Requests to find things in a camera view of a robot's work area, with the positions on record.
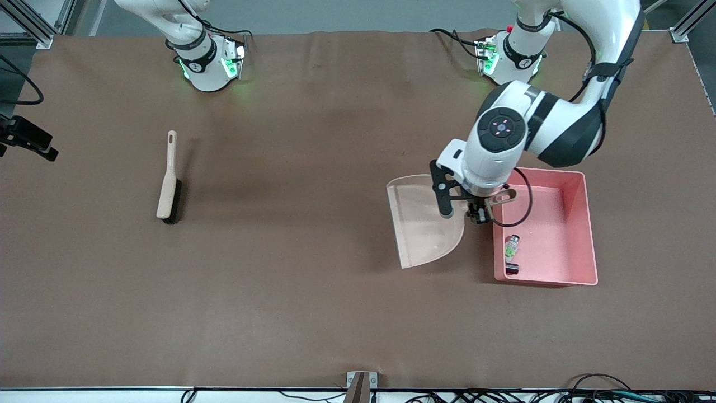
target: gray floor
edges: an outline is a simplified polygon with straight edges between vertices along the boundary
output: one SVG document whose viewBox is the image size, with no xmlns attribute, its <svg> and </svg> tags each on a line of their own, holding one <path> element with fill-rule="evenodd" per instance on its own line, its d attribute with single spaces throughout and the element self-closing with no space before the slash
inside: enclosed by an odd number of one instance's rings
<svg viewBox="0 0 716 403">
<path fill-rule="evenodd" d="M 654 0 L 643 0 L 644 6 Z M 106 0 L 102 18 L 93 24 L 103 0 L 86 0 L 86 18 L 77 34 L 143 36 L 160 35 L 143 19 Z M 670 0 L 652 12 L 647 21 L 652 29 L 674 25 L 695 0 Z M 473 31 L 482 27 L 501 28 L 512 24 L 515 8 L 508 0 L 214 0 L 202 17 L 224 29 L 250 29 L 255 34 L 299 34 L 314 31 L 382 30 L 425 32 L 432 28 Z M 716 11 L 689 35 L 689 46 L 706 89 L 716 94 Z M 2 47 L 5 54 L 25 71 L 34 49 Z M 0 71 L 0 98 L 19 94 L 21 78 Z M 0 113 L 12 112 L 12 105 L 0 104 Z"/>
</svg>

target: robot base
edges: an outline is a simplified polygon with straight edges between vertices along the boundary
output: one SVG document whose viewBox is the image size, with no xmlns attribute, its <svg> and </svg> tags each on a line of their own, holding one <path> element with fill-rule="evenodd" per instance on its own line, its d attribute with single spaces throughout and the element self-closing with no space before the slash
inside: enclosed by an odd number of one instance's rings
<svg viewBox="0 0 716 403">
<path fill-rule="evenodd" d="M 246 56 L 246 37 L 243 44 L 229 37 L 210 34 L 216 43 L 217 52 L 214 59 L 203 72 L 194 72 L 181 61 L 184 77 L 200 91 L 213 92 L 224 88 L 231 80 L 241 79 L 243 60 Z"/>
<path fill-rule="evenodd" d="M 518 69 L 515 63 L 505 56 L 503 43 L 507 35 L 506 31 L 502 31 L 493 37 L 485 38 L 483 42 L 475 43 L 475 53 L 488 58 L 487 60 L 478 59 L 478 71 L 480 75 L 488 76 L 497 85 L 514 80 L 528 82 L 532 76 L 537 74 L 537 67 L 542 61 L 542 56 L 530 68 Z"/>
</svg>

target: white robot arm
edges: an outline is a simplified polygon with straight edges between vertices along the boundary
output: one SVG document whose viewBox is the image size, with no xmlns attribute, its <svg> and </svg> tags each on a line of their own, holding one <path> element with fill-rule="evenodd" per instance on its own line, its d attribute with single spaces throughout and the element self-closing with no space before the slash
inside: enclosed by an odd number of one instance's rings
<svg viewBox="0 0 716 403">
<path fill-rule="evenodd" d="M 177 52 L 184 76 L 201 91 L 217 91 L 241 73 L 244 45 L 207 32 L 194 16 L 211 0 L 115 0 L 159 29 Z"/>
<path fill-rule="evenodd" d="M 491 72 L 507 77 L 526 71 L 528 79 L 554 30 L 552 9 L 557 8 L 591 39 L 596 55 L 584 75 L 584 96 L 571 103 L 517 80 L 495 88 L 480 107 L 468 140 L 452 140 L 430 164 L 444 217 L 453 213 L 451 199 L 470 199 L 480 208 L 504 185 L 524 150 L 553 167 L 575 165 L 593 153 L 604 138 L 604 114 L 644 23 L 638 0 L 513 2 L 519 6 L 518 24 L 512 32 L 498 34 L 498 61 Z M 458 184 L 463 195 L 451 196 L 449 190 Z"/>
</svg>

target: pink tray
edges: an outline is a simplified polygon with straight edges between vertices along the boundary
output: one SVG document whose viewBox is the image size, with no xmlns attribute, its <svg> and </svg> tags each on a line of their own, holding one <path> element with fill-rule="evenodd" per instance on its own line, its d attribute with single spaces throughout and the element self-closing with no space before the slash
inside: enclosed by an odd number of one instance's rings
<svg viewBox="0 0 716 403">
<path fill-rule="evenodd" d="M 584 174 L 547 169 L 521 170 L 532 185 L 532 212 L 517 227 L 493 225 L 495 278 L 513 283 L 596 285 Z M 517 222 L 527 210 L 527 186 L 516 172 L 507 183 L 517 191 L 518 197 L 495 208 L 495 218 L 503 223 Z M 516 275 L 505 272 L 505 241 L 512 234 L 520 237 L 517 254 L 512 259 L 512 263 L 520 266 Z"/>
</svg>

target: vial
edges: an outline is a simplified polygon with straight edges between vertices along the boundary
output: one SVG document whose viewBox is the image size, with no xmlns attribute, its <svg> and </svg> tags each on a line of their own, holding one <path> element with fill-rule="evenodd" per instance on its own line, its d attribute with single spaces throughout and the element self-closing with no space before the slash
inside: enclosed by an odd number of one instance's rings
<svg viewBox="0 0 716 403">
<path fill-rule="evenodd" d="M 515 234 L 510 235 L 505 243 L 505 261 L 511 262 L 517 253 L 517 245 L 520 243 L 520 237 Z"/>
</svg>

